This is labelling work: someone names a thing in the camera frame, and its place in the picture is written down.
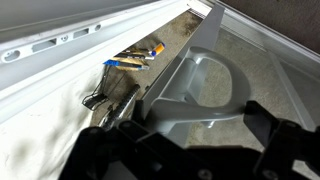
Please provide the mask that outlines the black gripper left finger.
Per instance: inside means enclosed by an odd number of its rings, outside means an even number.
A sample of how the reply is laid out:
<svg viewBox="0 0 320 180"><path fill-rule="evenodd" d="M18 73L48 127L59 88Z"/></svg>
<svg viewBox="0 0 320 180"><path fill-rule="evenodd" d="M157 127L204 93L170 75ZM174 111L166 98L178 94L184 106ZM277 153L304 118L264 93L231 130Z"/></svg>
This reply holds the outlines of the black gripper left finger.
<svg viewBox="0 0 320 180"><path fill-rule="evenodd" d="M132 120L137 123L142 123L144 120L143 117L144 111L144 101L143 100L136 100L132 112Z"/></svg>

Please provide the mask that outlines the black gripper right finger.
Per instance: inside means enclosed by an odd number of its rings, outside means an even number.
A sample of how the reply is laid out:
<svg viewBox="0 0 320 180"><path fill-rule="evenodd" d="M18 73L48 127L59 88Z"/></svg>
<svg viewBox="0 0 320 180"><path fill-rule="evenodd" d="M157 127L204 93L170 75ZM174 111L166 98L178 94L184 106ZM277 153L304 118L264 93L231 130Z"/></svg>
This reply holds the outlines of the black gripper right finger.
<svg viewBox="0 0 320 180"><path fill-rule="evenodd" d="M243 122L264 147L277 128L277 118L256 101L246 103Z"/></svg>

